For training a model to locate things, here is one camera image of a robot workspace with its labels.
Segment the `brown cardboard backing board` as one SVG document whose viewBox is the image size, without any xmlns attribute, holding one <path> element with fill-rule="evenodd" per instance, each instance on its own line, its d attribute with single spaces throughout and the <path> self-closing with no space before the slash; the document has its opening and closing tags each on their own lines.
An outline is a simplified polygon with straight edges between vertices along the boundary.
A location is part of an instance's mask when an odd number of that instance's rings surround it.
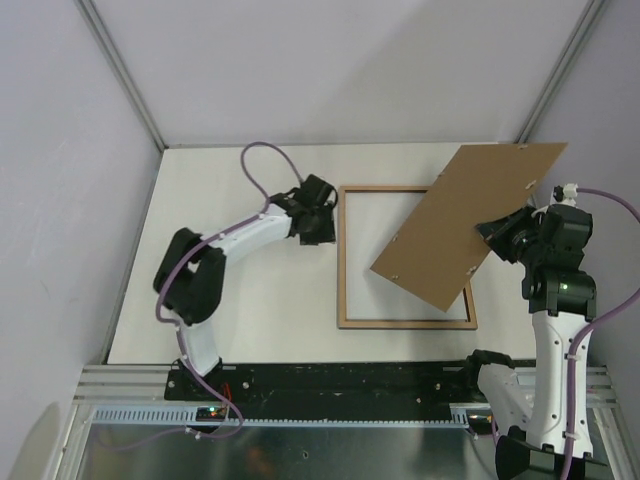
<svg viewBox="0 0 640 480">
<path fill-rule="evenodd" d="M 476 231 L 528 202 L 565 143 L 463 145 L 371 270 L 446 311 L 490 249 Z"/>
</svg>

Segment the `wooden picture frame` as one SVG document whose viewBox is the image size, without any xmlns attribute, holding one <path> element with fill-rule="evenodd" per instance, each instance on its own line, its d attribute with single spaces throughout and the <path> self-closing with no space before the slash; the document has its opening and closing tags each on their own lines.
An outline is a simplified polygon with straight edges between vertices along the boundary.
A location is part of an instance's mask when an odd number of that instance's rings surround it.
<svg viewBox="0 0 640 480">
<path fill-rule="evenodd" d="M 337 227 L 337 248 L 338 248 L 338 294 L 337 294 L 337 326 L 341 330 L 381 330 L 381 331 L 402 331 L 402 330 L 422 330 L 422 331 L 474 331 L 478 328 L 476 309 L 473 299 L 473 292 L 470 285 L 466 285 L 461 294 L 464 297 L 468 319 L 466 321 L 391 321 L 391 320 L 366 320 L 354 321 L 347 318 L 347 296 L 346 296 L 346 207 L 345 197 L 348 193 L 361 192 L 422 192 L 425 194 L 426 186 L 409 185 L 344 185 L 339 188 L 338 200 L 338 227 Z"/>
</svg>

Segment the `printed photo paper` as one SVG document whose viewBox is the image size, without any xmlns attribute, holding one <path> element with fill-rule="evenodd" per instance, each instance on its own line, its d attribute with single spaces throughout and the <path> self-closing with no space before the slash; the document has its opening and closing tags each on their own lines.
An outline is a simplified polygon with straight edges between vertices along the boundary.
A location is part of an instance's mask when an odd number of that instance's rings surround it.
<svg viewBox="0 0 640 480">
<path fill-rule="evenodd" d="M 466 321 L 460 295 L 443 312 L 374 273 L 370 267 L 408 215 L 422 192 L 348 193 L 346 207 L 347 318 L 354 321 Z"/>
</svg>

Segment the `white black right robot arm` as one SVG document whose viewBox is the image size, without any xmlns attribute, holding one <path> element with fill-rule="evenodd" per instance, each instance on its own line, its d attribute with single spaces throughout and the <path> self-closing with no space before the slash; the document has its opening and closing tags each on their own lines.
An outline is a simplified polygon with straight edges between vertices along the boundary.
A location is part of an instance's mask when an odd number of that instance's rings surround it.
<svg viewBox="0 0 640 480">
<path fill-rule="evenodd" d="M 500 479 L 607 479 L 593 457 L 587 421 L 587 327 L 596 316 L 596 285 L 580 268 L 591 238 L 590 214 L 568 204 L 530 206 L 476 227 L 500 259 L 525 268 L 536 344 L 535 391 L 528 399 L 510 357 L 476 350 L 461 376 L 463 393 L 488 400 L 495 470 Z"/>
</svg>

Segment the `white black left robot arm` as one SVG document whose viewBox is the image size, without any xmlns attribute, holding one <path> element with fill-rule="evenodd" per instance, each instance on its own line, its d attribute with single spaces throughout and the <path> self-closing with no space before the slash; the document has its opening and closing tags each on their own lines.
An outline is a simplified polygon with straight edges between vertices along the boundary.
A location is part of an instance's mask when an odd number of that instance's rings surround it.
<svg viewBox="0 0 640 480">
<path fill-rule="evenodd" d="M 223 295 L 226 270 L 274 242 L 298 238 L 302 246 L 336 241 L 336 188 L 309 175 L 287 192 L 266 198 L 261 209 L 209 237 L 188 228 L 172 237 L 153 280 L 156 319 L 176 330 L 180 355 L 190 368 L 186 387 L 197 398 L 214 397 L 221 363 L 211 328 Z"/>
</svg>

